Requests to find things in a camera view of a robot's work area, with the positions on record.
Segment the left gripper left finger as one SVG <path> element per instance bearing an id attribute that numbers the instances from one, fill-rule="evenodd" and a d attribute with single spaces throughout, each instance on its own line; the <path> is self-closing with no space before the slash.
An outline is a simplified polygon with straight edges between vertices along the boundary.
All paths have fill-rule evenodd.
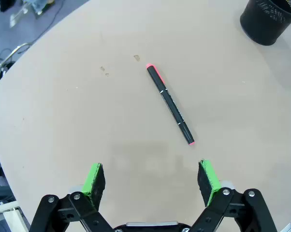
<path id="1" fill-rule="evenodd" d="M 64 232 L 72 222 L 80 222 L 87 232 L 113 232 L 114 229 L 99 212 L 105 177 L 101 163 L 94 163 L 81 191 L 64 198 L 45 195 L 41 198 L 31 232 Z"/>

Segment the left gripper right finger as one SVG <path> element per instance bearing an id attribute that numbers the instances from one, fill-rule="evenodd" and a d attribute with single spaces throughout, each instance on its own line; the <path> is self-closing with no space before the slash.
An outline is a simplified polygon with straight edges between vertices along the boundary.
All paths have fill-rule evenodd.
<path id="1" fill-rule="evenodd" d="M 277 231 L 258 189 L 239 193 L 223 187 L 208 160 L 199 161 L 197 182 L 205 209 L 189 229 L 191 232 L 215 232 L 225 217 L 233 218 L 241 232 Z"/>

